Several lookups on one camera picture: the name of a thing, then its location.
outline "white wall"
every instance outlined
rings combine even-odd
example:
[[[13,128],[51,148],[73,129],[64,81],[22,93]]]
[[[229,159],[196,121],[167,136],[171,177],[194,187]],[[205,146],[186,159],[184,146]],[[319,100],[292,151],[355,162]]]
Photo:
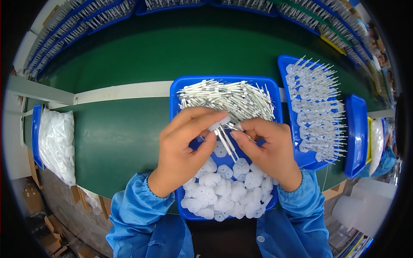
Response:
[[[27,147],[20,142],[21,116],[8,114],[7,111],[21,112],[21,105],[17,103],[16,95],[5,91],[2,116],[2,144],[6,160],[9,179],[31,176],[28,163]]]
[[[19,49],[17,50],[16,56],[13,60],[14,69],[16,70],[17,74],[23,76],[23,66],[29,55],[31,46],[33,45],[34,41],[36,40],[37,35],[31,31],[26,32],[24,35],[23,40],[20,43]]]

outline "blue plastic tray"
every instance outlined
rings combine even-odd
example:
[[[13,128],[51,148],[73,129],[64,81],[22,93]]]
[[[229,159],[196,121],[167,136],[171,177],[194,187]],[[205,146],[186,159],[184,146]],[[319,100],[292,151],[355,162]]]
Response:
[[[109,22],[109,23],[107,23],[107,24],[103,25],[102,27],[99,27],[99,28],[97,28],[97,29],[95,29],[95,30],[92,30],[91,32],[89,32],[88,35],[91,35],[91,34],[93,34],[93,33],[95,33],[95,32],[98,32],[98,31],[106,28],[106,27],[112,26],[112,25],[115,24],[115,23],[118,23],[118,22],[120,22],[120,21],[123,21],[123,20],[126,20],[126,19],[130,18],[130,17],[133,15],[133,13],[135,12],[135,8],[136,8],[136,6],[138,5],[138,3],[139,3],[139,0],[136,0],[136,1],[135,1],[135,5],[133,6],[131,12],[130,12],[128,15],[125,15],[125,16],[123,16],[123,17],[121,17],[121,18],[119,18],[119,19],[116,19],[116,20],[114,20],[114,21],[111,21],[111,22]]]
[[[281,111],[281,100],[280,100],[280,92],[278,90],[278,85],[277,83],[269,78],[269,77],[261,77],[261,76],[235,76],[235,75],[205,75],[205,76],[182,76],[176,79],[170,88],[170,97],[169,97],[169,118],[172,120],[176,114],[180,111],[180,108],[178,106],[179,98],[176,95],[176,92],[178,90],[183,89],[184,86],[188,86],[194,83],[198,83],[202,80],[210,80],[210,79],[216,79],[216,80],[223,80],[228,83],[235,83],[238,81],[242,80],[248,80],[252,81],[250,83],[251,85],[255,86],[255,83],[258,83],[259,86],[262,86],[267,84],[268,91],[270,92],[271,98],[273,99],[273,105],[274,105],[274,116],[275,116],[275,121],[282,123],[282,111]],[[248,156],[238,147],[238,144],[235,142],[235,140],[230,136],[231,142],[233,143],[235,150],[237,154],[239,155],[240,158],[245,158],[248,162],[248,164],[251,164],[251,159],[248,158]],[[261,146],[265,141],[261,140],[258,141],[257,144]],[[189,147],[192,149],[198,149],[199,145],[201,145],[201,142],[197,141],[197,139],[194,139],[189,143]],[[234,166],[234,162],[232,161],[231,157],[229,155],[226,155],[223,158],[218,158],[214,153],[211,154],[211,157],[214,159],[215,163],[217,166],[226,164],[228,167],[232,169]],[[274,208],[278,201],[278,192],[277,192],[277,187],[274,186],[271,194],[273,195],[273,198],[271,199],[270,203],[267,205],[267,210],[270,210]],[[182,217],[184,217],[187,220],[205,220],[203,217],[196,216],[195,214],[191,213],[188,211],[188,209],[182,208],[180,205],[180,201],[183,199],[185,195],[185,190],[180,187],[175,191],[176,195],[176,202],[178,205],[178,212],[181,214]]]
[[[79,25],[80,25],[81,22],[88,21],[88,20],[92,19],[93,17],[97,16],[98,14],[101,14],[102,12],[104,12],[104,11],[110,9],[110,8],[113,8],[114,6],[117,6],[117,5],[121,4],[122,2],[123,2],[123,0],[118,0],[118,1],[115,2],[115,3],[109,4],[109,5],[105,6],[105,7],[102,8],[102,9],[99,9],[98,11],[96,11],[96,12],[94,12],[93,14],[89,15],[89,16],[86,17],[85,19],[79,20],[78,23],[77,23],[77,25],[75,25],[71,30],[69,30],[67,33],[65,33],[62,37],[60,37],[60,39],[56,40],[56,41],[49,47],[49,49],[42,55],[42,57],[40,58],[40,60],[42,60],[42,58],[46,55],[46,53],[47,53],[50,49],[52,49],[52,47],[53,47],[57,42],[63,40],[64,37],[66,37],[66,36],[67,36],[69,33],[71,33],[74,29],[76,29],[77,27],[79,27]],[[120,22],[120,21],[122,21],[122,20],[125,20],[125,19],[127,19],[127,18],[130,18],[130,17],[133,15],[133,13],[134,13],[134,9],[136,8],[136,5],[137,5],[137,4],[135,4],[135,5],[133,6],[132,11],[131,11],[128,15],[126,15],[126,16],[124,16],[124,17],[122,17],[122,18],[119,18],[119,19],[117,19],[117,20],[111,21],[111,22],[103,25],[102,27],[99,27],[99,28],[96,29],[96,30],[93,30],[92,28],[89,28],[89,29],[87,29],[82,35],[78,36],[75,40],[71,41],[69,44],[65,43],[65,44],[63,45],[63,47],[62,47],[54,56],[52,56],[52,57],[45,63],[45,65],[44,65],[44,66],[41,68],[41,70],[37,73],[37,76],[38,76],[38,75],[40,74],[40,72],[46,67],[46,65],[47,65],[55,56],[57,56],[62,50],[64,50],[65,48],[71,46],[72,44],[74,44],[76,41],[80,40],[80,39],[83,38],[84,36],[93,34],[93,33],[95,33],[95,32],[98,32],[98,31],[100,31],[100,30],[108,27],[108,26],[111,26],[111,25],[113,25],[113,24],[115,24],[115,23],[118,23],[118,22]],[[34,69],[35,69],[39,64],[40,64],[40,62],[38,62],[37,65],[36,65],[35,67],[33,67],[30,72],[33,72]]]
[[[320,0],[313,0],[316,4],[318,4],[321,8],[329,12],[332,16],[335,16],[349,31],[353,36],[360,42],[361,47],[364,49],[364,51],[367,53],[368,57],[372,60],[373,56],[370,54],[366,46],[364,45],[363,40],[357,35],[357,33],[353,30],[353,28],[341,17],[340,14],[334,12],[329,6],[321,2]],[[360,55],[360,53],[357,51],[357,55],[363,60],[363,62],[367,63],[364,58]]]
[[[45,169],[46,166],[43,164],[39,154],[39,126],[40,117],[42,116],[44,108],[44,104],[35,105],[31,117],[31,150],[33,152],[33,160],[42,169]]]
[[[368,120],[366,102],[354,94],[346,97],[347,153],[344,175],[353,178],[366,165],[368,148]]]
[[[173,9],[199,7],[199,6],[202,6],[206,3],[207,3],[206,0],[200,0],[200,3],[197,3],[197,4],[184,4],[184,5],[165,6],[164,8],[158,8],[158,9],[155,9],[155,10],[146,11],[147,6],[145,4],[145,1],[140,0],[140,1],[137,2],[137,7],[136,7],[135,14],[136,15],[145,15],[145,14],[152,14],[152,13],[156,13],[156,12],[162,12],[162,11],[173,10]]]
[[[287,75],[285,68],[287,67],[287,65],[295,64],[298,60],[299,60],[298,57],[292,57],[292,56],[284,55],[284,54],[278,57],[278,68],[280,69],[282,82],[284,84],[285,96],[287,98],[288,112],[290,114],[290,128],[291,128],[292,144],[294,146],[294,160],[297,162],[299,167],[303,167],[306,169],[312,169],[312,170],[318,170],[318,169],[326,167],[329,163],[325,161],[318,162],[316,160],[316,153],[314,151],[308,151],[307,153],[304,153],[299,150],[299,145],[302,141],[302,139],[300,138],[300,132],[299,132],[300,126],[297,124],[297,113],[295,113],[291,107],[290,93],[288,90],[287,81],[285,79],[285,76]],[[313,61],[310,61],[308,62],[306,66],[310,66],[313,63],[314,63]],[[336,98],[331,97],[328,100],[336,100]]]
[[[87,0],[86,2],[84,2],[83,4],[81,4],[78,8],[76,8],[75,10],[71,10],[69,11],[66,16],[59,22],[59,24],[56,25],[56,27],[48,33],[48,35],[45,37],[45,39],[41,42],[41,44],[37,47],[37,50],[34,52],[33,56],[30,59],[30,62],[27,64],[26,69],[30,66],[30,64],[32,63],[34,57],[37,55],[37,53],[39,53],[40,49],[43,47],[43,45],[46,43],[46,41],[53,36],[53,34],[60,28],[60,26],[62,26],[67,19],[69,19],[71,16],[79,13],[83,8],[85,8],[86,6],[88,6],[89,4],[91,4],[94,0]]]
[[[266,12],[261,12],[255,9],[250,9],[250,8],[246,8],[246,7],[241,7],[241,6],[235,6],[235,5],[226,5],[222,3],[222,0],[209,0],[209,4],[215,6],[215,7],[219,7],[219,8],[228,8],[228,9],[234,9],[234,10],[241,10],[241,11],[245,11],[245,12],[252,12],[255,14],[261,14],[261,15],[265,15],[265,16],[269,16],[269,17],[277,17],[278,16],[278,10],[276,7],[276,4],[273,4],[273,7],[270,10],[270,13],[266,13]]]
[[[318,27],[316,27],[315,29],[311,29],[311,28],[305,26],[304,24],[302,24],[301,22],[296,21],[296,20],[294,20],[294,19],[291,19],[290,17],[285,16],[285,15],[283,15],[282,13],[279,13],[279,16],[282,17],[282,18],[284,18],[284,19],[286,19],[286,20],[288,20],[288,21],[290,21],[290,22],[293,22],[293,23],[295,23],[295,24],[298,24],[299,26],[303,27],[304,29],[308,30],[309,32],[316,34],[317,36],[321,36],[321,33],[320,33]]]

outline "finger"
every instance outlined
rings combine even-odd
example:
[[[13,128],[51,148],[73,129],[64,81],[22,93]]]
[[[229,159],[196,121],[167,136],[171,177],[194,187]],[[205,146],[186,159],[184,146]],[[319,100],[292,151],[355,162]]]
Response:
[[[213,113],[207,113],[202,116],[198,116],[191,121],[187,122],[180,128],[170,133],[170,137],[175,139],[177,144],[188,144],[195,137],[197,137],[202,131],[206,130],[209,126],[213,125],[224,119],[228,115],[227,111],[215,111]]]
[[[199,134],[199,136],[205,137],[208,133],[209,133],[208,130],[204,130],[204,131],[202,131],[202,132]]]
[[[209,107],[189,107],[179,112],[170,122],[170,124],[162,131],[162,134],[168,135],[182,125],[188,123],[192,119],[217,112],[215,109]]]
[[[257,135],[264,137],[268,143],[273,143],[277,132],[281,130],[277,123],[259,117],[244,120],[240,123],[240,126],[243,130],[255,131]]]
[[[214,151],[216,144],[216,136],[214,132],[209,132],[205,136],[205,141],[201,143],[198,149],[194,152],[194,158],[199,161],[200,166],[204,165],[208,157]]]
[[[262,158],[264,150],[251,141],[245,133],[242,131],[232,131],[230,134],[235,139],[240,149],[252,160],[252,162]]]
[[[258,136],[256,133],[255,133],[255,131],[246,131],[245,132],[247,135],[249,135],[250,137],[251,137],[251,139],[253,139],[254,141],[259,141],[259,140],[261,140],[262,139],[262,137],[261,136]]]

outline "green workbench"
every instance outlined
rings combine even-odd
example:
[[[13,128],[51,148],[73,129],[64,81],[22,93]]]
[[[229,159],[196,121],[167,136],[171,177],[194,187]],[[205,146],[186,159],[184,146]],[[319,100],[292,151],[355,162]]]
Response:
[[[307,55],[335,65],[342,96],[364,98],[368,111],[384,109],[373,81],[318,36],[281,18],[204,6],[132,16],[62,51],[39,82],[72,93],[183,75],[269,76],[282,87],[277,58]],[[28,110],[36,104],[30,100]],[[136,172],[153,170],[158,134],[169,123],[169,98],[121,99],[56,109],[75,117],[76,182],[112,198]],[[288,110],[283,103],[285,123]],[[25,118],[30,145],[31,116]],[[320,189],[343,180],[343,162],[317,171]]]

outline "person's right hand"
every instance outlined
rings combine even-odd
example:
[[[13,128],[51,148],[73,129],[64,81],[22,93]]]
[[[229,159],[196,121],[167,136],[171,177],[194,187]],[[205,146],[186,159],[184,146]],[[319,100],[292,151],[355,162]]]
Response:
[[[247,134],[232,131],[231,136],[240,149],[264,173],[277,180],[285,191],[295,191],[301,184],[302,174],[294,160],[290,127],[261,118],[244,120],[240,126],[252,139],[261,136],[266,141],[258,147]]]

